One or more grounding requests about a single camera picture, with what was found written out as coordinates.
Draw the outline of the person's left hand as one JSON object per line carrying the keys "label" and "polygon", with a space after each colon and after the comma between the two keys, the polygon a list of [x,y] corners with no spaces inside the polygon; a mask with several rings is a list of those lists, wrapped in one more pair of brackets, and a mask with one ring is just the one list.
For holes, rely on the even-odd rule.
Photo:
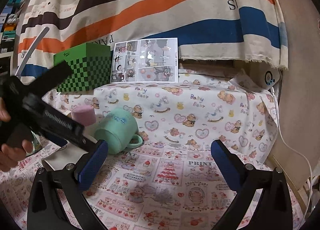
{"label": "person's left hand", "polygon": [[28,140],[23,140],[22,148],[12,148],[6,144],[1,146],[0,162],[1,171],[8,172],[11,168],[15,168],[18,162],[24,160],[28,153],[33,152],[33,144]]}

